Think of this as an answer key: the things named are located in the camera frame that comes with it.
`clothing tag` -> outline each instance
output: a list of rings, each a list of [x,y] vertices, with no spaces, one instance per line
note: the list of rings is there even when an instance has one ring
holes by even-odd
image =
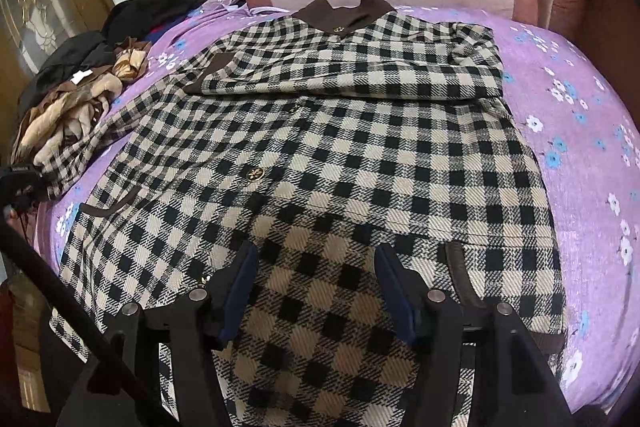
[[[93,73],[92,70],[76,71],[76,73],[74,73],[69,80],[71,80],[71,82],[73,82],[77,86],[80,83],[80,80],[82,80],[86,76],[89,76],[92,73]]]

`purple bedsheet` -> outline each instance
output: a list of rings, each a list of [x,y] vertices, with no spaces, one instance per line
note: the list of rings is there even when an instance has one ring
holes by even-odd
[[[132,100],[221,36],[282,16],[231,10],[209,0],[150,52],[148,73],[114,103]],[[567,293],[568,346],[561,385],[572,410],[609,409],[638,365],[640,137],[628,111],[591,63],[565,38],[477,10],[399,7],[421,19],[494,29],[504,92],[538,156],[553,209]],[[104,151],[76,185],[38,219],[40,253],[58,269],[79,203],[127,142]]]

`plaid jacket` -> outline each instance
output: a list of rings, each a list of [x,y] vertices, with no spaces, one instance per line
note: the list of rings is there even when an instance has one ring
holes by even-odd
[[[416,366],[383,306],[380,243],[455,295],[442,247],[459,241],[480,298],[562,331],[552,215],[501,74],[489,28],[395,11],[343,35],[295,16],[229,34],[46,166],[61,194],[132,132],[78,213],[61,277],[104,328],[131,299],[172,302],[249,239],[257,280],[216,359],[234,423],[399,425]],[[86,355],[56,312],[52,327]],[[457,425],[472,375],[467,360]]]

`brown garment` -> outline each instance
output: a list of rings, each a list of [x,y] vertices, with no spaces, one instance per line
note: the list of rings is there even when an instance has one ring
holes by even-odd
[[[105,66],[94,70],[77,86],[70,80],[60,84],[40,105],[32,108],[20,123],[12,163],[26,162],[34,155],[38,157],[36,164],[42,164],[60,149],[65,134],[79,139],[88,133],[91,123],[95,124],[92,101],[100,100],[104,106],[102,98],[110,102],[122,92],[120,79],[105,72],[109,69],[110,66]]]
[[[146,56],[151,49],[151,42],[137,42],[127,38],[115,49],[116,63],[112,73],[125,84],[132,84],[146,73]]]

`coat pocket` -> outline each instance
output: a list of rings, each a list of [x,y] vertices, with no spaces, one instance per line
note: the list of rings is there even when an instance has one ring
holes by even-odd
[[[109,217],[119,211],[126,204],[131,204],[140,192],[140,188],[140,186],[136,185],[127,192],[122,199],[113,203],[109,208],[98,208],[97,206],[92,206],[90,204],[80,203],[78,210],[88,216]]]

